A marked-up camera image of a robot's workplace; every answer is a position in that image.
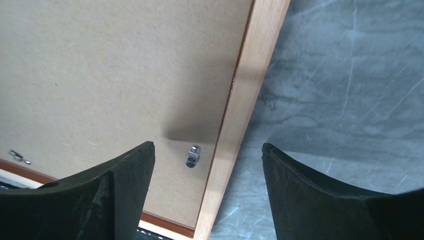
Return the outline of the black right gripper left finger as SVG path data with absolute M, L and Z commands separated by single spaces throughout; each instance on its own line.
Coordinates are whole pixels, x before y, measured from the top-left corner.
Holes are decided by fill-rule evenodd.
M 146 141 L 38 188 L 0 193 L 3 240 L 134 240 L 155 166 Z

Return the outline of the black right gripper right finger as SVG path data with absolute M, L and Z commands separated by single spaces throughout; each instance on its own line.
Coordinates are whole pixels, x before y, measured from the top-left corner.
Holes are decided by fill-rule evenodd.
M 279 240 L 421 240 L 424 191 L 388 194 L 317 171 L 271 143 L 262 165 Z

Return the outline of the brown backing board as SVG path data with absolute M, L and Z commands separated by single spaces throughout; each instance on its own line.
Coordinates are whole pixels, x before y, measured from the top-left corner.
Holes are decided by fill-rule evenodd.
M 151 141 L 143 209 L 194 228 L 251 4 L 1 1 L 0 157 L 61 179 Z

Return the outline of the wooden picture frame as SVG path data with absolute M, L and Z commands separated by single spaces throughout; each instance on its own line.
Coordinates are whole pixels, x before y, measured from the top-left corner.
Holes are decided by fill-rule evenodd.
M 169 221 L 163 217 L 147 213 L 144 211 L 145 203 L 143 205 L 138 228 L 143 228 L 158 234 L 162 239 L 206 240 L 211 234 L 259 90 L 269 66 L 280 28 L 289 6 L 287 0 L 250 1 L 251 6 L 247 23 L 229 88 L 195 227 L 190 228 L 177 222 Z M 14 159 L 13 161 L 7 161 L 1 157 L 0 174 L 4 178 L 9 178 L 26 185 L 27 189 L 36 189 L 42 185 L 74 175 L 54 178 L 31 169 L 30 165 L 23 162 L 18 162 Z

